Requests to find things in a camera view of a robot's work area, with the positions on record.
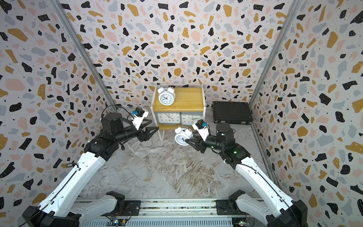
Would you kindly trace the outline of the white twin-bell clock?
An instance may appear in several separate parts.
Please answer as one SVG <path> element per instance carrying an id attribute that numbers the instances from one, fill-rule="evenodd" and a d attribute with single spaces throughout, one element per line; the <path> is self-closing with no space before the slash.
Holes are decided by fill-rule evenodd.
<path id="1" fill-rule="evenodd" d="M 179 126 L 175 129 L 175 141 L 182 146 L 188 146 L 189 144 L 186 140 L 191 139 L 193 137 L 193 132 L 186 126 Z"/>
<path id="2" fill-rule="evenodd" d="M 175 89 L 169 85 L 162 85 L 157 90 L 158 100 L 162 105 L 170 106 L 175 101 Z"/>

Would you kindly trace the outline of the grey square clock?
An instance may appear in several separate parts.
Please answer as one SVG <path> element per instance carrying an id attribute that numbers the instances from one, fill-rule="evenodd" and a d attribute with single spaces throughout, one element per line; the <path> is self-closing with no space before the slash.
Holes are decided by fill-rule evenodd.
<path id="1" fill-rule="evenodd" d="M 180 113 L 158 113 L 157 119 L 160 124 L 179 124 L 181 122 Z"/>
<path id="2" fill-rule="evenodd" d="M 181 124 L 193 125 L 198 120 L 204 120 L 202 112 L 181 112 Z"/>

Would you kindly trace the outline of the wooden shelf white metal frame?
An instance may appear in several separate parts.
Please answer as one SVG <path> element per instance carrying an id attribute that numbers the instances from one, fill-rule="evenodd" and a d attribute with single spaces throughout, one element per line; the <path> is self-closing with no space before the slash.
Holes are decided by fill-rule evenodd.
<path id="1" fill-rule="evenodd" d="M 175 101 L 170 106 L 162 105 L 158 100 L 159 94 L 157 90 L 162 85 L 155 88 L 150 108 L 154 121 L 156 122 L 156 126 L 159 127 L 158 135 L 161 143 L 163 143 L 164 141 L 164 134 L 166 131 L 174 130 L 176 127 L 181 126 L 182 124 L 181 122 L 179 124 L 160 124 L 157 119 L 158 113 L 177 112 L 181 114 L 181 112 L 202 112 L 204 119 L 206 114 L 206 101 L 202 85 L 191 88 L 190 87 L 174 88 Z"/>

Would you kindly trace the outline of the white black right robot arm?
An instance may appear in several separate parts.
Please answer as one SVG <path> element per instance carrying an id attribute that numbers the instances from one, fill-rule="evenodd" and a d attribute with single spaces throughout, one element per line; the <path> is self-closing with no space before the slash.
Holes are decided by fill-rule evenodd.
<path id="1" fill-rule="evenodd" d="M 233 213 L 250 214 L 267 227 L 308 225 L 308 208 L 305 203 L 293 200 L 261 170 L 251 154 L 235 141 L 234 130 L 230 124 L 217 124 L 216 135 L 210 134 L 209 126 L 203 120 L 196 121 L 192 127 L 192 130 L 177 128 L 175 141 L 182 146 L 190 145 L 201 153 L 211 149 L 224 163 L 242 175 L 263 200 L 258 201 L 238 190 L 228 199 Z"/>

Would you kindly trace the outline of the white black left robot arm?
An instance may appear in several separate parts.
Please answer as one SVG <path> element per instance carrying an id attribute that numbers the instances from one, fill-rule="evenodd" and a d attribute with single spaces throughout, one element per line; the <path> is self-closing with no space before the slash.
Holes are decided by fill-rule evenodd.
<path id="1" fill-rule="evenodd" d="M 128 120 L 121 113 L 109 113 L 101 119 L 102 128 L 84 148 L 77 162 L 69 163 L 71 171 L 38 206 L 29 206 L 22 217 L 31 227 L 82 227 L 104 215 L 116 216 L 127 210 L 125 196 L 114 191 L 79 208 L 77 197 L 94 174 L 119 148 L 133 138 L 148 141 L 159 128 L 151 127 L 148 111 L 136 108 Z"/>

